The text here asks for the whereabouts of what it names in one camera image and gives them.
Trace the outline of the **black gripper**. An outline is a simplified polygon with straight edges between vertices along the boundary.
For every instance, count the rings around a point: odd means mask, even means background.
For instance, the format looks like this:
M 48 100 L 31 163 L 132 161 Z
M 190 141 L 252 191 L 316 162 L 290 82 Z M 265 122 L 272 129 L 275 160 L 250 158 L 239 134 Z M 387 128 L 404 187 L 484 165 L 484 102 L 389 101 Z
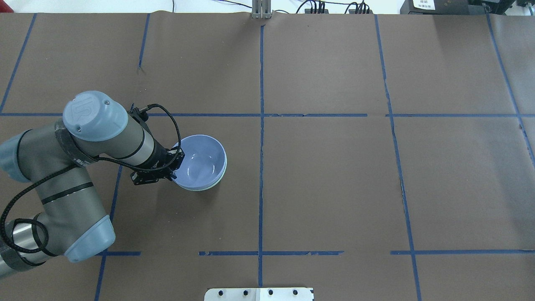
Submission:
M 148 174 L 154 179 L 175 179 L 174 172 L 180 168 L 184 158 L 185 153 L 180 147 L 166 149 L 161 144 L 155 144 L 146 169 L 151 170 Z

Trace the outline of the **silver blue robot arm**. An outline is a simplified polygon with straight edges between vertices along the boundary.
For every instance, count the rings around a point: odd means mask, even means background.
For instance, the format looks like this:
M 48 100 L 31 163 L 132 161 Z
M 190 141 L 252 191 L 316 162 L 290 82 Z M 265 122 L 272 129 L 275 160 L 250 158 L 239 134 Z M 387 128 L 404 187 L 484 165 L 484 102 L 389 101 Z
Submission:
M 132 170 L 135 185 L 173 180 L 185 153 L 163 147 L 146 124 L 147 111 L 126 110 L 99 91 L 69 101 L 61 118 L 1 145 L 1 169 L 29 183 L 1 214 L 1 278 L 65 256 L 84 261 L 110 247 L 115 232 L 87 167 L 111 162 Z

